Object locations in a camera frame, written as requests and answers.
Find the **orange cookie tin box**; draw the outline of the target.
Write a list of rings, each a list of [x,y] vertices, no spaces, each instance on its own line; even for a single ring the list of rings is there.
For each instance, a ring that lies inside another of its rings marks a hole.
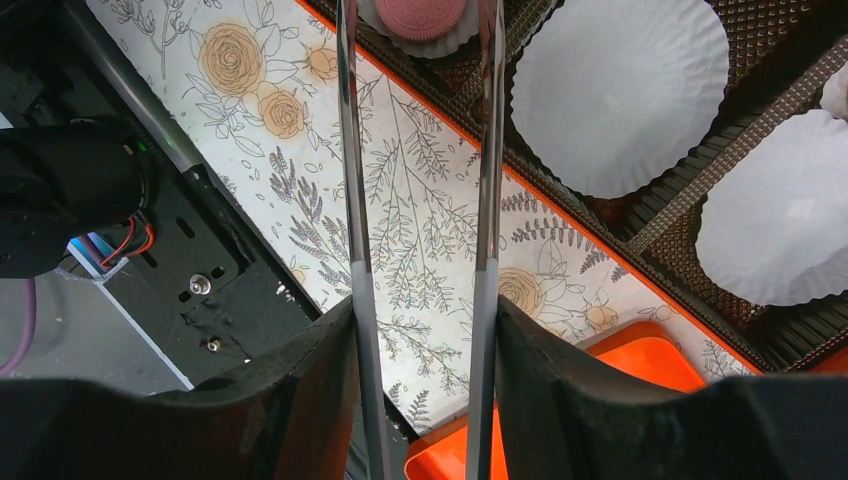
[[[826,370],[847,351],[847,297],[757,306],[716,286],[695,254],[708,190],[778,124],[817,105],[847,59],[842,1],[717,1],[730,46],[729,96],[705,139],[669,172],[613,200],[552,177],[514,127],[506,164],[624,256],[687,313],[764,371]]]

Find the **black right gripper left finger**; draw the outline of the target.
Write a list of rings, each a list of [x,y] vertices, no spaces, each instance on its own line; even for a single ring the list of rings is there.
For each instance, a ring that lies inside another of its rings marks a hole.
[[[357,402],[345,299],[282,347],[196,388],[1,385],[5,479],[340,479]]]

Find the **pink cookie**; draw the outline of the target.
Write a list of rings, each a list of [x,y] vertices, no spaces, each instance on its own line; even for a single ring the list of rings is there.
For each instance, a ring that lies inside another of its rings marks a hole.
[[[461,19],[464,0],[378,0],[379,19],[403,40],[429,42],[447,34]]]

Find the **steel tongs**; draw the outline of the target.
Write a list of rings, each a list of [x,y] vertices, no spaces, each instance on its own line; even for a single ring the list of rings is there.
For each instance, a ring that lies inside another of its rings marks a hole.
[[[494,426],[494,373],[498,305],[499,226],[505,118],[504,6],[478,4],[484,106],[478,232],[472,316],[469,420],[465,476],[491,476]],[[390,475],[387,418],[378,348],[375,289],[370,258],[365,187],[361,158],[360,117],[356,85],[357,4],[340,1],[336,13],[338,104],[346,193],[350,275],[356,320],[360,392],[368,450],[368,475]]]

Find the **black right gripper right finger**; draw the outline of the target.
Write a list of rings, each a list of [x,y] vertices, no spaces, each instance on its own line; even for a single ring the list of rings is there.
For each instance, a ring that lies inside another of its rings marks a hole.
[[[496,399],[513,479],[843,479],[843,375],[735,376],[693,393],[604,364],[506,298]]]

